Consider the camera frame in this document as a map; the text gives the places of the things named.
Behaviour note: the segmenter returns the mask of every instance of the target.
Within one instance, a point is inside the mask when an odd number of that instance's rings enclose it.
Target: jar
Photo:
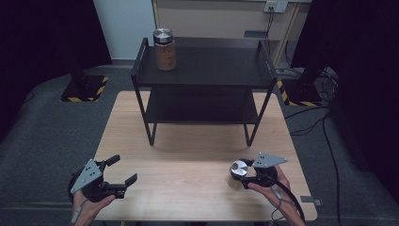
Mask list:
[[[160,70],[169,71],[176,67],[176,48],[170,29],[159,28],[153,32],[156,64]]]

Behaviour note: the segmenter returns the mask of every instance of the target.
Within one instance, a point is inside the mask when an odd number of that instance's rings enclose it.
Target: shelf leg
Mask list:
[[[153,145],[153,143],[154,143],[154,141],[155,141],[156,125],[157,125],[157,123],[154,123],[154,124],[153,124],[153,127],[152,127],[152,135],[149,137],[150,145],[151,145],[151,146]]]
[[[250,136],[250,139],[248,139],[247,126],[245,125],[248,147],[252,145],[252,141],[255,138],[256,131],[258,130],[259,124],[261,123],[261,120],[262,120],[262,117],[263,117],[263,113],[266,110],[267,103],[269,103],[270,96],[273,93],[273,87],[276,85],[276,83],[277,83],[277,79],[274,78],[272,83],[270,84],[270,88],[267,91],[266,96],[264,97],[263,105],[262,105],[261,111],[259,112],[259,116],[258,116],[258,119],[256,120],[255,127],[253,128],[253,131],[252,131],[252,134]]]

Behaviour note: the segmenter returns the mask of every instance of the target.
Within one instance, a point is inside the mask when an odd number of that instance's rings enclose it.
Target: brown contents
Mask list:
[[[176,50],[174,43],[169,45],[156,45],[156,63],[158,68],[169,71],[176,67]]]

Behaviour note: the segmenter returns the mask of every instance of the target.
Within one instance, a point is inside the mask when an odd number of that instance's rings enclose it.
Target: power outlet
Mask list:
[[[263,11],[272,12],[271,9],[273,9],[273,11],[276,11],[276,8],[277,8],[277,1],[266,1]]]
[[[279,0],[275,7],[275,12],[285,12],[287,6],[288,6],[288,0]]]
[[[288,6],[288,0],[266,1],[263,11],[272,12],[272,10],[270,10],[272,8],[273,12],[285,12],[287,6]]]

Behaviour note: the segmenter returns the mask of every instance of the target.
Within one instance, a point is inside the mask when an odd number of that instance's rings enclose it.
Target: hand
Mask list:
[[[287,177],[285,177],[279,166],[276,166],[276,171],[278,174],[278,181],[280,181],[283,185],[285,185],[288,189],[290,188],[290,182]],[[282,200],[279,200],[275,192],[271,187],[263,187],[253,183],[249,183],[248,187],[254,191],[257,191],[263,194],[270,203],[279,209],[282,215],[287,219],[288,223],[292,226],[303,226],[305,222],[302,220],[300,215],[296,212],[295,206],[292,203],[292,200],[280,187],[278,187],[278,191],[282,196]]]
[[[275,166],[276,171],[277,171],[277,180],[280,181],[283,185],[285,185],[288,189],[291,190],[290,188],[290,182],[288,181],[287,177],[285,177],[284,172],[282,172],[281,168],[279,166]],[[259,186],[253,183],[249,183],[248,187],[254,191],[257,191],[261,194],[263,194],[272,205],[274,205],[276,208],[279,208],[279,198],[276,196],[274,191],[272,190],[271,187],[263,187]],[[282,195],[283,199],[286,201],[291,201],[289,196],[278,187],[279,193]]]
[[[79,218],[76,220],[74,225],[88,226],[91,222],[93,222],[93,220],[100,213],[100,211],[115,199],[116,197],[114,195],[111,195],[105,197],[99,202],[91,202],[87,200],[82,190],[76,191],[73,196],[72,217],[76,209],[78,209],[80,205],[82,205],[82,210],[80,212]]]

